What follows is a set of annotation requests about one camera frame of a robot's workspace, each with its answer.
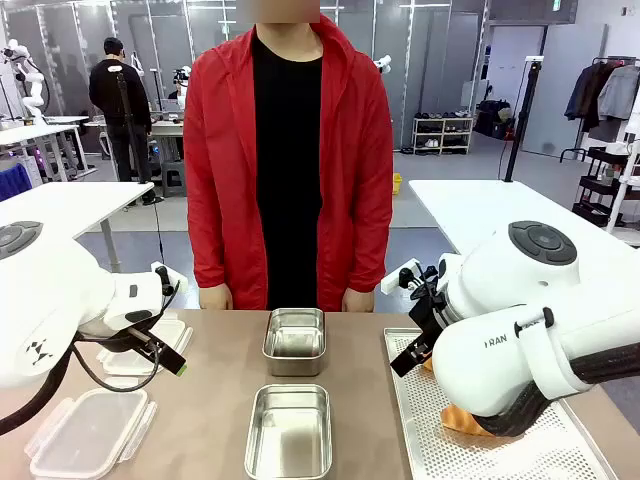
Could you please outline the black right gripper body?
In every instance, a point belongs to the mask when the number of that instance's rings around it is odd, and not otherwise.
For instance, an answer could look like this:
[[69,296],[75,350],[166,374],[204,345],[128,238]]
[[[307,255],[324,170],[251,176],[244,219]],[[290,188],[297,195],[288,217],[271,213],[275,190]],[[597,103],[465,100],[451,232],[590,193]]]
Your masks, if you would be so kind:
[[410,295],[416,303],[409,311],[409,317],[422,331],[415,343],[432,348],[447,326],[444,317],[447,303],[444,294],[437,291],[439,276],[436,269],[427,269],[419,280],[421,284]]

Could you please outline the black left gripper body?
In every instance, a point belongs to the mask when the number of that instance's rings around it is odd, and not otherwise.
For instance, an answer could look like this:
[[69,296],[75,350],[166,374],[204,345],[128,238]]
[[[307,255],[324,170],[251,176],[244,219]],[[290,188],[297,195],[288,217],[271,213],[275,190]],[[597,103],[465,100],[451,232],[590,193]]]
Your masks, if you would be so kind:
[[150,336],[139,330],[123,330],[111,338],[104,339],[102,346],[113,353],[123,353],[129,350],[149,352]]

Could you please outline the person's left hand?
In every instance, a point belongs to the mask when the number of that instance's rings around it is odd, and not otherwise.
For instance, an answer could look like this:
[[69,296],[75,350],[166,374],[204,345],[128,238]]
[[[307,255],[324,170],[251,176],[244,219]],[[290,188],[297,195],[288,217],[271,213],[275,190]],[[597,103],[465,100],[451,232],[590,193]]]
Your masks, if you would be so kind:
[[342,298],[341,311],[345,313],[372,313],[375,308],[375,293],[359,292],[347,288]]

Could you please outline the person's right hand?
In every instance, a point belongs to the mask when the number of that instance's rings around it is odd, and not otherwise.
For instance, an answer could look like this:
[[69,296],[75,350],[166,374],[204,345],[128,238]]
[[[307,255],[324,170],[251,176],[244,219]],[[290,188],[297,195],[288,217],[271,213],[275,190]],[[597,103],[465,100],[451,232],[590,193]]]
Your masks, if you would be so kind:
[[232,310],[232,294],[226,284],[199,289],[199,305],[205,310]]

